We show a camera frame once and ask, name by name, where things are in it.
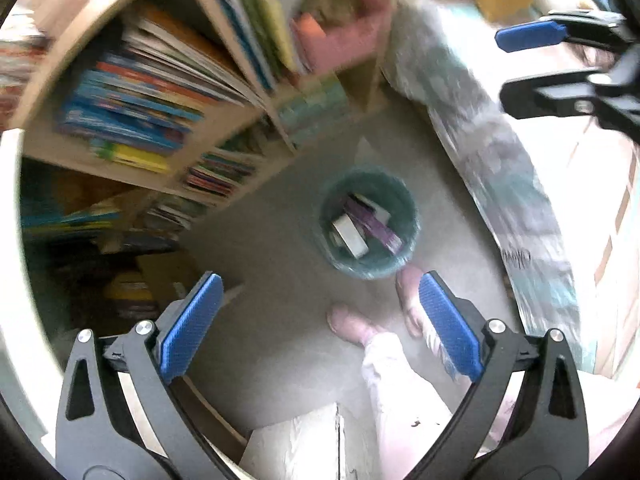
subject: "floor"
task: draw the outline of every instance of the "floor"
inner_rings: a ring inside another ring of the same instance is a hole
[[[362,350],[334,336],[325,311],[347,302],[396,332],[412,367],[450,408],[462,394],[402,322],[393,278],[365,282],[331,267],[310,234],[322,184],[353,164],[379,164],[404,179],[422,215],[414,262],[436,269],[485,317],[519,329],[491,234],[430,126],[402,98],[363,122],[333,132],[257,192],[187,233],[202,269],[243,293],[216,317],[189,374],[221,414],[247,434],[343,403],[373,431],[360,377]]]

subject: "trash can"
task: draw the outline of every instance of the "trash can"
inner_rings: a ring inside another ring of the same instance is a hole
[[[402,240],[402,248],[396,254],[372,237],[367,237],[369,251],[359,259],[346,247],[336,246],[331,238],[333,222],[343,215],[344,200],[352,193],[390,213],[388,227]],[[356,167],[325,186],[314,230],[321,251],[332,266],[355,278],[376,280],[392,275],[411,259],[420,221],[414,199],[402,180],[381,168]]]

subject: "person's leg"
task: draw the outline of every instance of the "person's leg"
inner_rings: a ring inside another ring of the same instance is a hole
[[[418,267],[407,265],[396,275],[396,289],[400,299],[402,313],[407,327],[412,327],[409,332],[413,336],[424,337],[427,346],[440,358],[449,375],[458,384],[468,387],[471,382],[466,376],[460,376],[455,370],[450,369],[452,364],[446,354],[440,338],[429,321],[418,297],[418,286],[424,272]],[[497,444],[507,423],[513,413],[513,406],[520,392],[520,385],[524,372],[514,373],[504,394],[504,398],[498,409],[494,424],[489,431],[490,441]],[[623,387],[615,381],[587,372],[578,371],[582,396],[587,414],[587,427],[589,431],[589,464],[604,451],[616,436],[622,425],[633,410],[640,390],[637,388]]]
[[[431,383],[411,369],[397,335],[345,305],[334,306],[327,321],[340,338],[364,347],[362,375],[376,417],[382,478],[401,480],[436,441],[451,413]]]

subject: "blue book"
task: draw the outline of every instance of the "blue book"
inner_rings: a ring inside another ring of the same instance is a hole
[[[61,124],[59,131],[62,134],[67,134],[75,137],[82,137],[83,139],[100,139],[107,142],[114,142],[116,144],[123,144],[132,148],[143,150],[144,152],[157,153],[162,156],[169,156],[175,150],[168,150],[162,146],[158,146],[153,142],[146,142],[139,139],[131,139],[130,137],[121,136],[118,134],[110,134],[102,132],[100,130],[92,130],[91,128],[84,128],[83,126],[73,126],[70,124]]]
[[[240,24],[240,21],[236,16],[235,10],[227,0],[218,0],[218,1],[220,3],[220,7],[222,7],[223,12],[226,14],[227,19],[229,20],[229,22],[231,22],[231,27],[236,33],[236,40],[238,40],[238,43],[242,47],[242,50],[244,50],[245,55],[248,57],[249,62],[254,68],[255,74],[258,76],[258,79],[260,80],[260,85],[262,85],[262,88],[264,88],[267,92],[272,91],[273,86],[267,80],[267,76],[264,73],[262,65],[258,61],[258,58],[254,50],[251,48],[251,45],[249,44],[247,36],[245,35],[244,30],[242,29],[242,25]]]
[[[138,92],[126,91],[104,84],[94,84],[89,82],[80,83],[80,86],[76,89],[76,94],[82,97],[115,99],[116,101],[121,101],[123,103],[130,103],[144,108],[149,108],[150,110],[164,112],[165,114],[183,117],[190,121],[199,121],[202,118],[202,115],[188,112],[180,107],[169,106],[160,102],[158,99],[145,96]]]
[[[143,108],[142,106],[132,104],[123,106],[121,102],[113,99],[85,97],[81,95],[75,95],[74,101],[87,107],[93,106],[96,108],[101,108],[102,110],[122,114],[127,117],[133,117],[134,119],[140,119],[141,121],[148,121],[149,123],[157,124],[158,126],[162,126],[163,128],[177,130],[184,134],[188,134],[191,131],[191,128],[188,127],[185,123],[180,123],[178,121],[172,120],[170,118],[170,115],[163,112],[158,112],[156,110],[149,110],[148,108]]]
[[[131,142],[151,144],[169,152],[182,147],[180,142],[182,134],[178,132],[114,112],[88,108],[75,102],[71,102],[63,111],[62,126],[85,128],[90,132],[96,132],[96,137],[110,136],[110,140],[117,137],[129,139]]]
[[[185,95],[167,92],[157,86],[142,81],[134,81],[120,74],[104,72],[102,70],[85,70],[82,74],[82,82],[104,85],[122,92],[135,92],[143,98],[158,101],[160,104],[175,106],[193,114],[202,115],[207,107],[202,102]]]

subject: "pink box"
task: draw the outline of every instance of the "pink box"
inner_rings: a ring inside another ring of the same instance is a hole
[[[380,0],[362,1],[367,7],[367,16],[344,27],[326,30],[326,36],[322,38],[305,34],[295,21],[292,22],[309,68],[314,73],[330,72],[377,49],[378,34],[389,19],[388,8]]]

